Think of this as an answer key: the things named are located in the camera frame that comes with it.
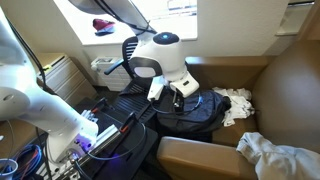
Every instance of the white cloth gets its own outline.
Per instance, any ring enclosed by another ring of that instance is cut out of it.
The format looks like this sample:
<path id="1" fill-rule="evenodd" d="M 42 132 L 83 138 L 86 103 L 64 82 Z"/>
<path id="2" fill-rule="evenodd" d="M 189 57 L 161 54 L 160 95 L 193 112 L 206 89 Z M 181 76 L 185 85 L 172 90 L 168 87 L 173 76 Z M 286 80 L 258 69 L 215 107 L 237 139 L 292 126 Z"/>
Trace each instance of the white cloth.
<path id="1" fill-rule="evenodd" d="M 235 124 L 234 119 L 245 119 L 250 114 L 254 113 L 251 103 L 251 93 L 245 89 L 221 89 L 218 87 L 213 88 L 216 93 L 222 96 L 228 96 L 231 101 L 231 108 L 225 112 L 222 123 L 225 127 Z"/>
<path id="2" fill-rule="evenodd" d="M 275 146 L 259 133 L 244 133 L 237 151 L 255 164 L 259 180 L 320 179 L 320 155 L 291 146 Z"/>

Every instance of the office chair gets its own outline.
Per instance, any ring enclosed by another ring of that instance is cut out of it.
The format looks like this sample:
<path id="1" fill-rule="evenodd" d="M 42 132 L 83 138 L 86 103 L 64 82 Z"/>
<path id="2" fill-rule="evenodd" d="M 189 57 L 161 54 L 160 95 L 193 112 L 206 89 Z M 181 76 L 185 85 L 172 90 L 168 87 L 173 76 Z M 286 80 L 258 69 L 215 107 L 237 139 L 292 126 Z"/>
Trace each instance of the office chair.
<path id="1" fill-rule="evenodd" d="M 120 91 L 112 105 L 124 113 L 130 114 L 134 111 L 136 116 L 140 117 L 140 121 L 144 123 L 155 115 L 155 111 L 149 107 L 150 102 L 147 99 L 152 78 L 140 78 L 130 68 L 130 58 L 137 45 L 138 38 L 136 36 L 126 39 L 122 44 L 123 59 L 106 69 L 104 74 L 109 75 L 120 65 L 127 71 L 132 80 L 125 89 Z"/>

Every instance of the black backpack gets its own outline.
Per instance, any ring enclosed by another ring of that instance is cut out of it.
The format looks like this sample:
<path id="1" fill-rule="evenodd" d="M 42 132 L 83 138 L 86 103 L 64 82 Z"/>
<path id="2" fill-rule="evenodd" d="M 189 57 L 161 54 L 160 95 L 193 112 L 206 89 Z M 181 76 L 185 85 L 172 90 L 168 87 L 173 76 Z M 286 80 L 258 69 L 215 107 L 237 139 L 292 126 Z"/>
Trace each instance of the black backpack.
<path id="1" fill-rule="evenodd" d="M 198 108 L 189 113 L 175 114 L 173 96 L 164 95 L 158 108 L 168 113 L 157 113 L 159 130 L 163 135 L 196 140 L 205 136 L 211 140 L 211 132 L 222 126 L 225 111 L 231 107 L 230 99 L 212 90 L 196 92 L 184 100 L 184 111 L 194 108 L 199 103 L 199 97 L 203 102 Z"/>

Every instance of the white robot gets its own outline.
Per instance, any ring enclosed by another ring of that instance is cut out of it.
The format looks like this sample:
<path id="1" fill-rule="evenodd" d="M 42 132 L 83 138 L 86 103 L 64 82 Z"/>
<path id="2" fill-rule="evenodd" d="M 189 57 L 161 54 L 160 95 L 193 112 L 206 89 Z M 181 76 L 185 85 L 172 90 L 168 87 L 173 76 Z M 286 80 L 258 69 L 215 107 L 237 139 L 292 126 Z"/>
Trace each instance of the white robot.
<path id="1" fill-rule="evenodd" d="M 164 86 L 169 86 L 183 97 L 198 89 L 199 84 L 188 73 L 181 56 L 180 39 L 171 33 L 155 34 L 129 0 L 69 1 L 88 13 L 111 14 L 129 24 L 138 35 L 139 44 L 131 60 L 135 62 L 134 72 L 138 76 L 154 77 L 149 100 L 157 100 Z M 0 76 L 0 121 L 21 119 L 46 131 L 49 134 L 48 159 L 52 164 L 64 165 L 70 150 L 82 157 L 84 149 L 91 151 L 97 146 L 97 124 L 38 86 L 30 60 L 1 9 Z"/>

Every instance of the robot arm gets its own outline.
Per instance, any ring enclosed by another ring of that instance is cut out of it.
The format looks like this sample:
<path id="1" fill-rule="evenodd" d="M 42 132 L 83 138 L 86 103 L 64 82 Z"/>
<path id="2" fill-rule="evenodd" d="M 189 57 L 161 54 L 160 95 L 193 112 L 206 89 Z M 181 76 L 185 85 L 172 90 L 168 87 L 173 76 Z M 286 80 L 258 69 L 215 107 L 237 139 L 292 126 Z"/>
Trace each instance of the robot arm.
<path id="1" fill-rule="evenodd" d="M 18 118 L 46 131 L 52 163 L 63 163 L 73 149 L 90 150 L 96 142 L 97 124 L 85 119 L 57 96 L 44 92 L 36 73 L 0 8 L 0 121 Z"/>

